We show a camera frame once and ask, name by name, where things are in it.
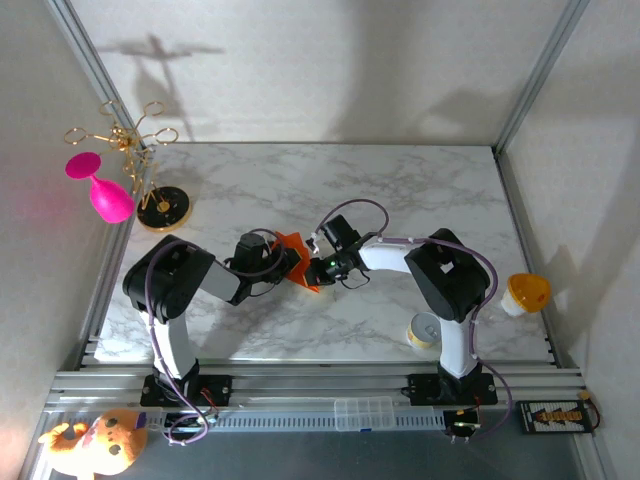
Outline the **yellow tin can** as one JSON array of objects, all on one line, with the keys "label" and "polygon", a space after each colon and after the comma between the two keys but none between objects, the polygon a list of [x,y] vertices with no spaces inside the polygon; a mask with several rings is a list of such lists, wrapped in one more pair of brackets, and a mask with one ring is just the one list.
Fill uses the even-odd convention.
[{"label": "yellow tin can", "polygon": [[440,319],[431,312],[416,314],[406,331],[408,343],[415,349],[426,350],[441,341]]}]

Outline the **clear plastic organizer box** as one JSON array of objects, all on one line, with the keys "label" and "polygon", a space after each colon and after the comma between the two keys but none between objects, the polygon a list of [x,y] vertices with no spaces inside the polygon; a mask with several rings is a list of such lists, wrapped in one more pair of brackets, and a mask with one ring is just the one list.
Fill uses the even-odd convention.
[{"label": "clear plastic organizer box", "polygon": [[396,426],[396,418],[392,398],[338,398],[334,401],[334,423],[338,432],[393,429]]}]

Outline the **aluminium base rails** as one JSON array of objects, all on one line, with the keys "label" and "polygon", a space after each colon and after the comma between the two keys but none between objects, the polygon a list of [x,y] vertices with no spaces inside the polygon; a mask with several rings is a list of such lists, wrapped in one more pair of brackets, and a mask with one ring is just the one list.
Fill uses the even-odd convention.
[{"label": "aluminium base rails", "polygon": [[[548,363],[502,363],[495,369],[504,377],[514,400],[571,400],[586,388],[578,369]],[[409,400],[401,394],[410,374],[433,374],[433,363],[229,363],[201,368],[203,374],[232,377],[231,409],[329,410],[336,398],[381,397],[396,406]],[[47,411],[105,410],[139,405],[144,365],[92,366],[59,372],[45,400]]]}]

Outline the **orange plush toy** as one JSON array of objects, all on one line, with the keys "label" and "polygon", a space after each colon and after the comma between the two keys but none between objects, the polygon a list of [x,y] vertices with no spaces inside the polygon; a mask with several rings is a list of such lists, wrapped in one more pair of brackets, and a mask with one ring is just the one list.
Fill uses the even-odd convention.
[{"label": "orange plush toy", "polygon": [[76,480],[95,480],[127,470],[148,440],[147,414],[111,409],[91,424],[61,423],[38,438],[52,468]]}]

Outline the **aluminium corner post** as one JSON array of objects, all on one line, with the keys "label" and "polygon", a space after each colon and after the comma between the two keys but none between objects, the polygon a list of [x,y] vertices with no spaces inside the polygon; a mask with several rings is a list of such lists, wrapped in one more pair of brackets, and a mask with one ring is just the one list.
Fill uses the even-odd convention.
[{"label": "aluminium corner post", "polygon": [[48,7],[82,70],[87,75],[91,86],[96,91],[99,104],[113,101],[113,104],[104,108],[103,117],[109,118],[109,125],[117,121],[123,127],[132,128],[135,121],[129,114],[71,0],[44,0],[44,4]]},{"label": "aluminium corner post", "polygon": [[515,105],[492,146],[496,160],[499,160],[506,153],[589,3],[590,0],[567,0],[531,73],[516,98]]}]

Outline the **aluminium side rail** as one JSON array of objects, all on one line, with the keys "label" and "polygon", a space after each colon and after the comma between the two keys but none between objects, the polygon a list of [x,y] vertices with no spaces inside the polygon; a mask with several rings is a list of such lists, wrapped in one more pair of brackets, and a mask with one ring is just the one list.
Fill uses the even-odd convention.
[{"label": "aluminium side rail", "polygon": [[109,224],[106,243],[103,247],[103,258],[96,285],[91,296],[81,333],[81,346],[74,367],[76,369],[89,366],[95,362],[94,354],[99,341],[99,334],[106,318],[116,280],[126,246],[133,226],[133,214],[124,222]]},{"label": "aluminium side rail", "polygon": [[[494,152],[496,168],[502,183],[502,187],[509,206],[512,221],[517,232],[518,241],[529,273],[544,275],[541,260],[534,232],[527,214],[523,195],[520,192],[516,176],[506,153],[498,154]],[[547,341],[550,345],[554,364],[557,367],[574,367],[574,362],[567,353],[565,345],[560,338],[560,331],[556,325],[556,305],[550,299],[547,305],[541,310],[540,315],[543,320]]]}]

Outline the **orange and white goblet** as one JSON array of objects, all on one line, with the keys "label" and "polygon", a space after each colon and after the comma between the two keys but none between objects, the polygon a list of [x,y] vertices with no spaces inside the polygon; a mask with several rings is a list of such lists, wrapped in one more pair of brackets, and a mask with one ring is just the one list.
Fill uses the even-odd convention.
[{"label": "orange and white goblet", "polygon": [[518,273],[507,280],[501,299],[503,310],[512,317],[541,311],[551,298],[551,284],[539,275]]}]

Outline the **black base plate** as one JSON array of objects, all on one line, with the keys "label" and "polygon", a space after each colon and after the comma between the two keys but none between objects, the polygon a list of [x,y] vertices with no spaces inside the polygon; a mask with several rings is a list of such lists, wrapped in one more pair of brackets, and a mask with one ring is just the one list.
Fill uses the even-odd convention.
[{"label": "black base plate", "polygon": [[[174,383],[182,389],[182,395],[198,407],[226,407],[232,393],[232,377],[228,375],[197,375],[189,379],[176,379]],[[186,406],[164,377],[148,375],[145,378],[140,405],[145,407]]]},{"label": "black base plate", "polygon": [[403,393],[412,406],[496,405],[498,397],[491,374],[455,379],[448,374],[412,374]]}]

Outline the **pink wine glass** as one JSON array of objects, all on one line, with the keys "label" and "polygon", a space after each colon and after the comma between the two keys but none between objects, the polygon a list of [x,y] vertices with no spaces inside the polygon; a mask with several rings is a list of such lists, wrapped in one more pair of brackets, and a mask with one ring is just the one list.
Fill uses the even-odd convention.
[{"label": "pink wine glass", "polygon": [[67,162],[65,173],[74,180],[89,179],[89,199],[94,209],[106,223],[122,223],[133,214],[135,202],[120,184],[99,178],[96,173],[100,167],[98,154],[82,152]]}]

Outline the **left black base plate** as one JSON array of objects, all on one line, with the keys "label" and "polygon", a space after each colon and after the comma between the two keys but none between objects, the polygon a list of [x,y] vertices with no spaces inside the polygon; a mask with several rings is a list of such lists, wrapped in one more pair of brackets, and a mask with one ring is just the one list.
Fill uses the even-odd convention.
[{"label": "left black base plate", "polygon": [[[197,375],[189,379],[176,379],[174,383],[182,389],[182,395],[198,407],[226,407],[232,393],[232,377],[228,375]],[[148,375],[145,378],[140,405],[145,407],[186,406],[164,377]]]}]

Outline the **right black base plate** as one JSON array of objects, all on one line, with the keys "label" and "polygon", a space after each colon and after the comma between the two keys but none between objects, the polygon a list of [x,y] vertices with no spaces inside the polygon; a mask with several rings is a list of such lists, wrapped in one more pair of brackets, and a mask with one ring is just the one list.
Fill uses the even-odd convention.
[{"label": "right black base plate", "polygon": [[448,374],[412,374],[403,393],[412,406],[496,405],[498,397],[491,374],[455,379]]}]

